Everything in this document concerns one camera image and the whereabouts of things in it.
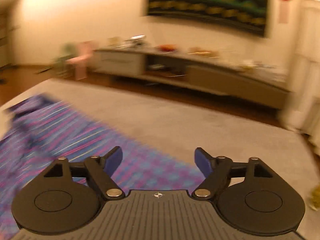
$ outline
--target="white cabinet drawer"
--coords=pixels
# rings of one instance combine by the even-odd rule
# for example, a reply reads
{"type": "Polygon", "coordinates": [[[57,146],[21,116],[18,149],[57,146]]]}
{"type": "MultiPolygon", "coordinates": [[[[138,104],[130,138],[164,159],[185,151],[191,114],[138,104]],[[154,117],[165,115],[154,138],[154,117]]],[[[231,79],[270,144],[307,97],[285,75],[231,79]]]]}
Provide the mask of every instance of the white cabinet drawer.
{"type": "Polygon", "coordinates": [[[145,55],[125,52],[97,51],[97,72],[115,75],[141,75],[144,66],[145,55]]]}

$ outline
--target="pink chair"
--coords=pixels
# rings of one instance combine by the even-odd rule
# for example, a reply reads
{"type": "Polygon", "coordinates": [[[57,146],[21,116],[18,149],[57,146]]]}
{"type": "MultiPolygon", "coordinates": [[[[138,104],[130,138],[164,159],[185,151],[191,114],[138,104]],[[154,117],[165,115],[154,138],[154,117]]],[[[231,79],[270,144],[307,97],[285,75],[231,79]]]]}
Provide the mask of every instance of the pink chair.
{"type": "Polygon", "coordinates": [[[66,60],[67,65],[75,67],[76,80],[87,77],[87,65],[93,57],[94,44],[92,41],[81,42],[78,45],[79,56],[66,60]]]}

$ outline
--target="tv cabinet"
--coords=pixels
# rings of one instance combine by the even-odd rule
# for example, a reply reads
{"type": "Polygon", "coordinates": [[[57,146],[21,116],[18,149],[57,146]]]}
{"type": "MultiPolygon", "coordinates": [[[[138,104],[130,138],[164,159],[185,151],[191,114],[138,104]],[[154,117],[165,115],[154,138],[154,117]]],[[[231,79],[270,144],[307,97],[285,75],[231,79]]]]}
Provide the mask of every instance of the tv cabinet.
{"type": "Polygon", "coordinates": [[[94,54],[95,72],[138,78],[218,95],[231,95],[282,109],[289,95],[285,82],[245,73],[219,59],[154,48],[101,48],[94,54]],[[165,65],[151,70],[150,65],[165,65]]]}

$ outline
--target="purple patterned blanket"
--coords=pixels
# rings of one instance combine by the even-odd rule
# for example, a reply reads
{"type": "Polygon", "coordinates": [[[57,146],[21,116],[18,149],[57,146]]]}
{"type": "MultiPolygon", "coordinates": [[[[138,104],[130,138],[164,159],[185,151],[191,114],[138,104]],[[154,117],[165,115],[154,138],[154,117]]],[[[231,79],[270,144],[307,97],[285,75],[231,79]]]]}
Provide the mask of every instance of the purple patterned blanket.
{"type": "MultiPolygon", "coordinates": [[[[204,180],[196,166],[91,121],[64,102],[38,95],[9,111],[15,114],[12,128],[0,141],[0,240],[19,230],[11,214],[15,194],[59,156],[78,162],[120,146],[124,159],[112,178],[126,193],[129,189],[193,191],[204,180]]],[[[85,179],[75,181],[85,183],[85,179]]]]}

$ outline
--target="chair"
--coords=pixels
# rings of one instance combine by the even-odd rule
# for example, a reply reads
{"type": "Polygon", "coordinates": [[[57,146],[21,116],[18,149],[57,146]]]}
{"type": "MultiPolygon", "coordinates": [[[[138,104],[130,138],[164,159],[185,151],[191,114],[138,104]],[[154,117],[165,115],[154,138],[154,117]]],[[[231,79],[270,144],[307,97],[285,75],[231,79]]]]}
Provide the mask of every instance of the chair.
{"type": "Polygon", "coordinates": [[[53,59],[54,63],[51,66],[40,69],[35,72],[35,74],[39,74],[50,69],[54,70],[54,73],[59,77],[69,77],[70,71],[66,68],[65,61],[77,56],[77,48],[73,43],[66,43],[62,46],[60,51],[60,56],[53,59]]]}
{"type": "Polygon", "coordinates": [[[66,65],[73,65],[75,67],[76,80],[87,77],[87,65],[89,60],[93,57],[94,44],[92,41],[81,42],[78,45],[78,57],[66,60],[66,65]]]}

